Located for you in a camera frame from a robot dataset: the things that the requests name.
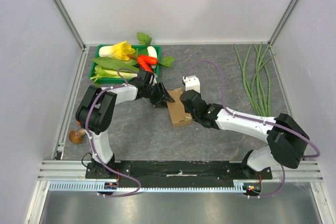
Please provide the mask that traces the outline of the brown cardboard express box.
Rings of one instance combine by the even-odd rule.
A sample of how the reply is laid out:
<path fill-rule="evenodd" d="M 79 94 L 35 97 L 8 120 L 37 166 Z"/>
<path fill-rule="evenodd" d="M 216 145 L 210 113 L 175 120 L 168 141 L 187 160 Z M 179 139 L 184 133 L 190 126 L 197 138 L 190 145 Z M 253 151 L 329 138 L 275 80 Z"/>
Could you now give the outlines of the brown cardboard express box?
<path fill-rule="evenodd" d="M 173 127 L 182 127 L 191 124 L 192 117 L 189 113 L 185 112 L 184 105 L 180 101 L 180 96 L 183 93 L 182 88 L 169 90 L 168 93 L 175 101 L 167 101 L 167 107 Z"/>

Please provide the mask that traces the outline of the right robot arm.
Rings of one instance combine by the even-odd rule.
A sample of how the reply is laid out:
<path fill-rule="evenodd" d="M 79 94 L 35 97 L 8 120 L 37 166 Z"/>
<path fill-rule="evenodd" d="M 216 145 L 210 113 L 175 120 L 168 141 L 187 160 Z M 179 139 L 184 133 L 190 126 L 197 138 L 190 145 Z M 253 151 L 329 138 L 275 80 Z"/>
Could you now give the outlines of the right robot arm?
<path fill-rule="evenodd" d="M 262 117 L 239 114 L 221 104 L 206 103 L 195 90 L 184 91 L 178 100 L 192 119 L 208 129 L 228 130 L 253 136 L 267 143 L 258 150 L 250 150 L 240 164 L 239 172 L 248 179 L 270 166 L 298 168 L 307 148 L 309 137 L 288 114 Z"/>

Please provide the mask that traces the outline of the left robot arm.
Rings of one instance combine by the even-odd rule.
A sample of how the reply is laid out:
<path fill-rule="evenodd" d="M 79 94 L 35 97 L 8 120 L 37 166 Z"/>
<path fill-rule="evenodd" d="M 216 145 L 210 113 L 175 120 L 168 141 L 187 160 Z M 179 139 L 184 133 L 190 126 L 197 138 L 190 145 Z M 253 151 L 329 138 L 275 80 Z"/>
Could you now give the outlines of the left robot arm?
<path fill-rule="evenodd" d="M 114 107 L 120 103 L 147 98 L 156 108 L 175 102 L 163 83 L 156 82 L 155 74 L 140 70 L 135 77 L 123 84 L 100 88 L 91 85 L 76 111 L 76 121 L 85 130 L 92 149 L 92 158 L 99 164 L 97 173 L 111 178 L 115 173 L 114 153 L 108 139 L 108 128 Z"/>

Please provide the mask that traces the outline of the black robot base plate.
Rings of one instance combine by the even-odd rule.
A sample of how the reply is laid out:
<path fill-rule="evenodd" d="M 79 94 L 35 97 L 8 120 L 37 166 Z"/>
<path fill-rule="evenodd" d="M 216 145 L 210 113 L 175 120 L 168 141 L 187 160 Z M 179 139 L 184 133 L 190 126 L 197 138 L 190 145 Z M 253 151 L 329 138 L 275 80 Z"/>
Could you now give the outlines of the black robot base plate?
<path fill-rule="evenodd" d="M 111 168 L 141 186 L 230 186 L 234 180 L 272 179 L 270 167 L 253 172 L 230 161 L 119 161 Z"/>

